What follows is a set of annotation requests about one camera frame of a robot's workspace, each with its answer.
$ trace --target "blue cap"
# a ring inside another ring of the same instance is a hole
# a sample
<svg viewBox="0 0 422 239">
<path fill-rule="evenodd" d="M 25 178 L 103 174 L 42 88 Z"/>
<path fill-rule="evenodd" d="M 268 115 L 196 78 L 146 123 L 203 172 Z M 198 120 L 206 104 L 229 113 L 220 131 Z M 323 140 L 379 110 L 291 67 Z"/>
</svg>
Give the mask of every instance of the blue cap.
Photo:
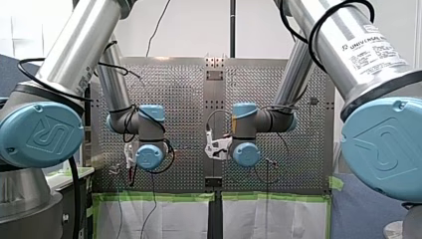
<svg viewBox="0 0 422 239">
<path fill-rule="evenodd" d="M 233 117 L 236 119 L 248 117 L 258 111 L 255 103 L 236 103 L 233 105 Z"/>
<path fill-rule="evenodd" d="M 71 157 L 84 138 L 81 118 L 59 103 L 26 105 L 0 123 L 0 154 L 18 167 L 50 167 Z"/>
<path fill-rule="evenodd" d="M 253 167 L 260 160 L 261 153 L 253 143 L 244 142 L 235 148 L 233 158 L 241 166 Z"/>
<path fill-rule="evenodd" d="M 354 174 L 389 197 L 422 202 L 422 101 L 384 98 L 358 108 L 342 129 Z"/>
<path fill-rule="evenodd" d="M 161 164 L 163 159 L 161 149 L 152 144 L 144 145 L 136 152 L 136 163 L 142 169 L 153 170 Z"/>
<path fill-rule="evenodd" d="M 164 121 L 164 107 L 160 105 L 142 105 L 139 107 L 141 110 L 143 110 L 145 113 L 147 113 L 149 116 L 153 117 L 157 121 Z M 146 115 L 144 115 L 142 112 L 139 112 L 139 115 L 149 119 L 150 118 Z"/>
<path fill-rule="evenodd" d="M 112 128 L 112 126 L 111 126 L 111 116 L 108 114 L 108 116 L 106 116 L 106 119 L 105 119 L 105 125 L 106 125 L 106 127 L 108 127 L 108 129 L 110 130 L 110 131 L 112 131 L 112 132 L 116 132 L 115 130 L 114 130 L 114 128 Z"/>
</svg>

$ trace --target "pegboard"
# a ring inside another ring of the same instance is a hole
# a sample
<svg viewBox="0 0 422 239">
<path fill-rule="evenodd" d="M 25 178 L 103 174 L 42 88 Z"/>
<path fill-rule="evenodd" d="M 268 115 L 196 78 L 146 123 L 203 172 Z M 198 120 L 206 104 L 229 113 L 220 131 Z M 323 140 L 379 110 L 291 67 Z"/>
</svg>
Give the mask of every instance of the pegboard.
<svg viewBox="0 0 422 239">
<path fill-rule="evenodd" d="M 226 109 L 231 111 L 233 104 L 241 102 L 271 105 L 284 67 L 276 60 L 227 60 Z M 267 190 L 268 186 L 271 191 L 327 194 L 332 166 L 333 93 L 329 78 L 316 68 L 297 103 L 296 129 L 280 133 L 283 139 L 276 133 L 258 133 L 257 147 L 267 160 L 261 160 L 255 168 L 226 161 L 224 190 Z"/>
<path fill-rule="evenodd" d="M 125 67 L 141 76 L 141 81 L 131 75 L 125 78 L 132 102 L 164 105 L 166 137 L 177 151 L 173 166 L 154 177 L 155 190 L 171 193 L 203 192 L 204 178 L 210 176 L 210 173 L 211 176 L 223 177 L 224 190 L 265 190 L 266 184 L 256 176 L 258 173 L 262 179 L 266 179 L 264 161 L 254 170 L 241 168 L 233 160 L 215 164 L 206 157 L 204 125 L 213 106 L 210 104 L 210 96 L 213 94 L 220 107 L 224 106 L 228 111 L 237 102 L 256 102 L 259 106 L 270 104 L 286 62 L 228 59 L 218 69 L 223 72 L 222 81 L 210 82 L 207 81 L 210 65 L 206 59 L 122 59 Z M 93 136 L 98 135 L 93 140 L 93 165 L 97 169 L 94 190 L 103 192 L 127 189 L 122 135 L 109 131 L 105 125 L 108 112 L 101 86 L 93 83 L 92 93 L 93 98 L 98 100 L 93 104 Z M 310 106 L 310 97 L 318 99 L 316 106 Z M 269 167 L 270 181 L 280 177 L 277 183 L 270 186 L 271 190 L 326 193 L 332 159 L 329 157 L 332 154 L 331 103 L 333 86 L 330 87 L 323 73 L 315 72 L 307 93 L 299 103 L 298 128 L 294 132 L 282 134 L 289 145 L 290 155 L 286 154 L 286 148 L 275 134 L 258 135 L 258 147 L 264 157 L 277 162 L 277 170 Z M 226 124 L 230 122 L 229 117 L 224 116 L 216 116 L 215 120 Z M 218 126 L 223 123 L 213 125 L 217 125 L 216 132 L 226 129 Z M 133 189 L 150 191 L 150 175 L 139 169 Z"/>
</svg>

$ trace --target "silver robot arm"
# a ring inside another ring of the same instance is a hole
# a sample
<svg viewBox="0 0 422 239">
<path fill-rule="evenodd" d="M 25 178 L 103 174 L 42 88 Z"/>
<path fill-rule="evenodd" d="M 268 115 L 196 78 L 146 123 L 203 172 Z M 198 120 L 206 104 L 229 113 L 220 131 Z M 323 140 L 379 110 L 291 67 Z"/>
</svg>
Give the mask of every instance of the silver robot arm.
<svg viewBox="0 0 422 239">
<path fill-rule="evenodd" d="M 119 50 L 116 44 L 106 48 L 101 63 L 119 66 Z M 164 139 L 164 107 L 142 105 L 137 107 L 130 101 L 123 72 L 115 68 L 99 65 L 99 77 L 108 106 L 106 125 L 120 134 L 137 134 L 139 143 L 134 148 L 136 164 L 144 170 L 157 168 L 172 150 L 169 141 Z"/>
<path fill-rule="evenodd" d="M 81 1 L 32 80 L 18 84 L 0 112 L 0 158 L 17 167 L 59 164 L 79 148 L 80 105 L 94 68 L 133 2 Z"/>
<path fill-rule="evenodd" d="M 62 222 L 69 216 L 64 217 L 62 195 L 51 192 L 41 168 L 59 164 L 79 149 L 84 137 L 80 100 L 87 101 L 83 95 L 94 68 L 117 21 L 127 17 L 133 3 L 81 1 L 38 73 L 32 76 L 20 65 L 33 81 L 18 84 L 0 105 L 2 237 L 62 238 Z M 71 168 L 78 186 L 74 163 Z M 74 238 L 79 234 L 78 211 Z"/>
<path fill-rule="evenodd" d="M 0 157 L 18 167 L 59 164 L 79 148 L 84 129 L 80 100 L 99 61 L 100 79 L 110 111 L 107 125 L 117 133 L 139 134 L 138 165 L 152 170 L 165 157 L 164 109 L 130 103 L 117 48 L 109 43 L 117 21 L 134 1 L 81 1 L 45 59 L 34 81 L 19 84 L 0 113 Z M 14 128 L 22 129 L 17 137 Z"/>
<path fill-rule="evenodd" d="M 255 103 L 234 104 L 232 137 L 212 140 L 211 130 L 207 130 L 205 151 L 208 156 L 221 160 L 229 159 L 228 155 L 231 155 L 241 166 L 256 165 L 261 158 L 260 150 L 255 146 L 256 133 L 295 129 L 295 104 L 305 93 L 312 69 L 308 45 L 297 41 L 273 104 L 264 109 L 258 109 Z"/>
</svg>

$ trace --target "metal frame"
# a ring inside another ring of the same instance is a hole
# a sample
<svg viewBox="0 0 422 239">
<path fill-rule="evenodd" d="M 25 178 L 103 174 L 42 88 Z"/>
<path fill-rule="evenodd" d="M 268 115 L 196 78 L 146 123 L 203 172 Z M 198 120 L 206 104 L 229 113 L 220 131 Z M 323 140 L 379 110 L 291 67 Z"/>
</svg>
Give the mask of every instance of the metal frame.
<svg viewBox="0 0 422 239">
<path fill-rule="evenodd" d="M 248 60 L 248 59 L 221 59 L 221 58 L 122 58 L 121 63 L 133 70 L 134 67 L 139 69 L 146 69 L 146 68 L 155 68 L 159 67 L 161 74 L 162 71 L 171 72 L 173 70 L 175 71 L 185 71 L 188 70 L 189 66 L 195 66 L 195 69 L 197 71 L 201 71 L 202 79 L 196 79 L 195 82 L 199 84 L 201 81 L 202 84 L 202 98 L 198 101 L 202 107 L 198 111 L 200 111 L 199 116 L 202 118 L 201 128 L 196 128 L 195 130 L 200 130 L 197 135 L 203 134 L 203 145 L 205 145 L 205 121 L 209 114 L 215 110 L 216 107 L 219 109 L 221 107 L 225 108 L 226 110 L 230 110 L 231 103 L 228 101 L 228 95 L 230 94 L 229 89 L 227 88 L 227 84 L 231 84 L 231 74 L 233 74 L 233 68 L 236 67 L 242 67 L 247 69 L 255 69 L 254 71 L 267 74 L 268 78 L 271 79 L 281 79 L 281 75 L 283 74 L 283 70 L 286 66 L 287 61 L 285 60 Z M 142 70 L 142 72 L 137 72 L 138 74 L 141 74 L 143 77 L 148 77 L 152 75 L 148 75 L 150 73 L 147 72 L 148 69 L 145 70 L 145 72 Z M 207 72 L 208 71 L 220 71 L 223 72 L 222 80 L 216 81 L 216 80 L 207 80 Z M 319 79 L 326 78 L 325 75 L 322 74 L 322 72 L 314 72 L 314 75 L 316 75 Z M 133 79 L 126 78 L 128 81 L 128 88 L 130 90 L 131 85 L 134 81 Z M 186 79 L 180 78 L 180 79 L 172 79 L 172 81 L 183 81 Z M 277 86 L 269 86 L 271 89 L 275 88 L 277 89 Z M 152 92 L 149 92 L 148 94 L 153 95 L 154 93 L 157 93 L 157 95 L 154 95 L 155 97 L 159 97 L 160 94 L 168 94 L 168 92 L 160 92 L 159 89 L 149 88 L 152 90 Z M 117 136 L 106 136 L 106 138 L 100 138 L 103 136 L 103 130 L 107 130 L 104 126 L 104 123 L 100 121 L 100 118 L 102 117 L 100 115 L 100 107 L 104 107 L 105 103 L 104 100 L 99 99 L 99 96 L 101 93 L 99 92 L 100 86 L 99 83 L 96 81 L 92 82 L 92 97 L 95 100 L 95 102 L 92 104 L 93 108 L 93 135 L 98 135 L 99 137 L 93 137 L 93 165 L 98 168 L 98 176 L 97 180 L 95 180 L 94 189 L 96 191 L 115 191 L 115 187 L 127 187 L 126 184 L 122 184 L 121 182 L 115 183 L 114 180 L 106 179 L 109 176 L 108 168 L 110 166 L 117 166 L 117 161 L 113 165 L 109 165 L 104 162 L 104 158 L 109 156 L 106 155 L 106 153 L 102 153 L 101 151 L 101 145 L 100 141 L 105 140 L 107 142 L 111 142 L 114 140 L 121 141 L 121 135 Z M 324 175 L 323 181 L 321 182 L 320 186 L 309 188 L 306 185 L 303 187 L 284 187 L 284 186 L 272 186 L 270 187 L 271 191 L 279 191 L 279 192 L 290 192 L 290 193 L 300 193 L 300 194 L 329 194 L 329 183 L 328 183 L 328 177 L 331 175 L 331 166 L 332 166 L 332 131 L 333 131 L 333 99 L 334 99 L 334 87 L 333 84 L 326 80 L 326 84 L 324 85 L 324 89 L 317 89 L 317 92 L 315 94 L 319 94 L 317 97 L 319 98 L 319 105 L 318 109 L 324 109 L 323 112 L 319 112 L 319 115 L 315 117 L 313 120 L 317 121 L 319 125 L 315 128 L 315 130 L 323 132 L 323 152 L 319 152 L 319 155 L 323 155 L 323 162 L 319 162 L 318 165 L 323 164 L 322 173 Z M 269 99 L 269 104 L 272 103 L 273 99 L 272 94 L 269 94 L 266 96 L 266 98 Z M 136 95 L 136 98 L 142 99 L 142 96 L 140 94 Z M 172 113 L 167 112 L 167 116 L 170 117 Z M 228 116 L 223 116 L 223 114 L 216 114 L 215 117 L 211 120 L 211 125 L 214 129 L 215 137 L 220 137 L 227 129 L 227 125 L 230 122 L 230 118 Z M 171 126 L 168 125 L 168 130 L 171 133 Z M 176 127 L 174 130 L 181 130 L 181 127 Z M 170 192 L 170 193 L 182 193 L 182 192 L 203 192 L 203 191 L 220 191 L 220 190 L 241 190 L 241 191 L 251 191 L 251 190 L 266 190 L 265 184 L 252 184 L 245 187 L 238 187 L 234 188 L 233 185 L 227 184 L 227 174 L 224 172 L 224 165 L 223 163 L 227 162 L 220 162 L 209 159 L 205 152 L 203 151 L 203 148 L 201 148 L 201 155 L 199 156 L 198 160 L 195 160 L 195 162 L 201 163 L 202 166 L 202 172 L 201 175 L 203 175 L 203 178 L 200 178 L 196 180 L 201 185 L 196 185 L 194 188 L 171 188 L 171 185 L 174 186 L 174 184 L 169 183 L 171 180 L 174 181 L 175 178 L 178 180 L 182 180 L 182 175 L 179 173 L 174 174 L 174 172 L 169 172 L 166 175 L 159 175 L 157 176 L 158 181 L 156 184 L 156 191 L 162 191 L 162 192 Z M 124 168 L 124 161 L 119 162 L 120 166 L 118 167 L 121 172 L 125 172 Z M 183 170 L 192 170 L 193 167 L 187 168 L 185 167 Z M 189 173 L 183 174 L 186 177 L 189 177 Z M 239 169 L 239 172 L 237 172 L 239 175 L 245 176 L 244 171 L 242 169 Z M 205 179 L 206 178 L 212 178 L 212 179 L 218 179 L 223 178 L 223 187 L 205 187 Z M 135 190 L 151 190 L 150 187 L 150 178 L 143 173 L 138 174 L 138 182 Z"/>
</svg>

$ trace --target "black cable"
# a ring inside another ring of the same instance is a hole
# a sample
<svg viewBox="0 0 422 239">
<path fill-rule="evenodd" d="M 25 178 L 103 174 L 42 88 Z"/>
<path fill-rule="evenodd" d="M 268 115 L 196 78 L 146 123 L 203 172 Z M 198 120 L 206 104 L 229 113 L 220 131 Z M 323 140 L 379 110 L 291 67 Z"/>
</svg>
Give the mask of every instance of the black cable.
<svg viewBox="0 0 422 239">
<path fill-rule="evenodd" d="M 143 230 L 145 229 L 146 222 L 148 222 L 149 217 L 152 215 L 152 213 L 157 208 L 157 200 L 155 198 L 155 182 L 154 182 L 154 174 L 151 174 L 151 183 L 152 183 L 152 198 L 154 200 L 154 207 L 152 210 L 148 213 L 145 220 L 143 221 L 142 229 L 140 229 L 140 239 L 143 238 Z"/>
<path fill-rule="evenodd" d="M 317 58 L 315 52 L 314 52 L 314 38 L 319 32 L 320 28 L 322 27 L 323 23 L 331 17 L 334 13 L 336 13 L 339 9 L 352 6 L 351 3 L 360 3 L 365 5 L 370 13 L 370 21 L 373 23 L 375 20 L 375 9 L 373 8 L 372 4 L 370 4 L 367 0 L 345 0 L 335 6 L 330 7 L 326 12 L 322 15 L 322 17 L 319 18 L 319 20 L 316 21 L 316 23 L 313 26 L 313 29 L 310 33 L 310 40 L 308 41 L 308 48 L 310 50 L 311 58 L 314 60 L 317 66 L 320 67 L 321 70 L 326 72 L 325 67 L 320 62 L 320 60 Z"/>
<path fill-rule="evenodd" d="M 117 41 L 111 41 L 111 42 L 109 42 L 109 43 L 105 46 L 105 50 L 104 50 L 104 52 L 106 52 L 106 50 L 108 50 L 108 48 L 110 48 L 111 46 L 116 45 L 116 44 L 117 44 Z"/>
<path fill-rule="evenodd" d="M 146 50 L 146 54 L 145 54 L 145 55 L 146 55 L 146 57 L 148 57 L 148 56 L 149 56 L 149 50 L 151 49 L 152 39 L 154 39 L 155 34 L 156 34 L 156 33 L 157 33 L 157 31 L 158 31 L 159 24 L 161 23 L 162 17 L 164 17 L 165 12 L 167 11 L 167 7 L 168 7 L 168 4 L 170 4 L 170 1 L 171 1 L 171 0 L 168 0 L 168 1 L 167 1 L 167 3 L 165 4 L 164 10 L 162 11 L 161 16 L 160 16 L 160 17 L 159 17 L 159 19 L 158 19 L 157 25 L 155 26 L 155 30 L 154 30 L 154 32 L 152 33 L 151 37 L 149 38 L 149 42 L 148 42 L 148 49 Z"/>
<path fill-rule="evenodd" d="M 291 27 L 291 25 L 289 24 L 289 20 L 288 20 L 288 18 L 286 17 L 286 14 L 285 14 L 285 4 L 284 4 L 284 0 L 281 0 L 280 1 L 280 6 L 279 6 L 279 10 L 280 10 L 280 17 L 282 18 L 282 22 L 283 22 L 283 24 L 285 25 L 285 27 L 289 30 L 289 32 L 293 35 L 293 36 L 295 36 L 296 38 L 298 38 L 299 40 L 301 40 L 301 41 L 303 41 L 303 42 L 305 42 L 305 43 L 307 43 L 308 42 L 308 40 L 305 38 L 305 37 L 303 37 L 301 34 L 299 34 L 299 33 L 297 33 L 292 27 Z"/>
<path fill-rule="evenodd" d="M 277 136 L 282 140 L 282 142 L 283 142 L 283 145 L 285 146 L 285 148 L 286 148 L 286 153 L 287 153 L 287 155 L 288 155 L 288 159 L 290 160 L 290 161 L 292 161 L 292 155 L 291 155 L 291 151 L 290 151 L 290 149 L 289 149 L 289 146 L 288 146 L 288 143 L 286 142 L 286 140 L 280 135 L 280 133 L 279 132 L 277 132 Z M 282 178 L 281 177 L 279 177 L 279 178 L 277 178 L 276 180 L 274 180 L 274 181 L 269 181 L 268 180 L 268 175 L 267 175 L 267 180 L 264 180 L 259 174 L 258 174 L 258 170 L 257 170 L 257 166 L 255 165 L 254 166 L 254 172 L 255 172 L 255 175 L 257 176 L 257 178 L 258 178 L 258 180 L 260 181 L 260 182 L 262 182 L 262 183 L 265 183 L 265 184 L 267 184 L 267 185 L 272 185 L 272 184 L 275 184 L 275 183 L 278 183 Z"/>
<path fill-rule="evenodd" d="M 130 133 L 128 129 L 129 124 L 131 122 L 133 115 L 137 112 L 137 110 L 138 110 L 138 107 L 136 105 L 132 105 L 132 111 L 130 112 L 130 114 L 127 114 L 126 117 L 124 118 L 123 142 L 125 143 L 131 142 L 135 137 L 135 134 L 133 134 L 130 137 L 130 139 L 126 139 L 126 134 Z"/>
<path fill-rule="evenodd" d="M 78 167 L 75 158 L 69 158 L 69 166 L 72 172 L 72 181 L 74 184 L 74 200 L 75 200 L 75 222 L 74 222 L 74 239 L 79 239 L 80 220 L 81 220 L 81 185 L 79 182 Z"/>
<path fill-rule="evenodd" d="M 130 180 L 129 187 L 134 187 L 134 180 L 136 178 L 137 166 L 134 167 L 132 178 Z"/>
<path fill-rule="evenodd" d="M 168 152 L 172 152 L 172 157 L 171 157 L 171 161 L 170 161 L 170 163 L 164 168 L 164 169 L 162 169 L 162 170 L 159 170 L 159 171 L 149 171 L 149 170 L 146 170 L 147 172 L 149 172 L 149 173 L 151 173 L 151 174 L 160 174 L 160 173 L 163 173 L 163 172 L 165 172 L 165 171 L 167 171 L 170 167 L 171 167 L 171 165 L 173 165 L 173 162 L 174 162 L 174 160 L 176 159 L 176 152 L 174 151 L 174 148 L 173 148 L 173 146 L 171 146 L 171 144 L 170 144 L 170 140 L 168 140 L 167 138 L 165 138 L 164 139 L 164 142 L 167 144 L 167 147 L 168 147 Z"/>
<path fill-rule="evenodd" d="M 129 74 L 129 70 L 128 70 L 128 69 L 126 69 L 126 68 L 124 68 L 124 67 L 121 67 L 121 66 L 112 65 L 112 64 L 107 64 L 107 63 L 102 63 L 102 62 L 99 62 L 99 65 L 100 65 L 100 66 L 105 66 L 105 67 L 110 67 L 110 68 L 116 68 L 116 69 L 123 70 L 123 71 L 124 71 L 124 72 L 122 73 L 122 75 L 123 75 L 123 76 L 127 76 L 127 75 Z"/>
<path fill-rule="evenodd" d="M 79 101 L 83 101 L 83 102 L 93 102 L 92 99 L 88 99 L 88 98 L 83 98 L 83 97 L 78 97 L 69 93 L 65 93 L 62 91 L 59 91 L 53 87 L 51 87 L 50 85 L 44 83 L 43 81 L 39 80 L 38 78 L 36 78 L 35 76 L 33 76 L 31 73 L 29 73 L 24 67 L 23 64 L 26 63 L 31 63 L 31 62 L 44 62 L 44 60 L 46 60 L 45 58 L 28 58 L 28 59 L 23 59 L 20 60 L 18 62 L 18 69 L 19 71 L 24 74 L 27 78 L 31 79 L 32 81 L 36 82 L 37 84 L 41 85 L 42 87 L 44 87 L 45 89 L 52 91 L 54 93 L 57 93 L 59 95 L 63 95 L 75 100 L 79 100 Z"/>
<path fill-rule="evenodd" d="M 120 193 L 117 190 L 117 200 L 118 200 L 118 208 L 120 210 L 120 224 L 118 226 L 118 232 L 115 239 L 118 239 L 120 237 L 121 228 L 123 227 L 123 210 L 121 209 L 121 202 L 120 202 Z"/>
</svg>

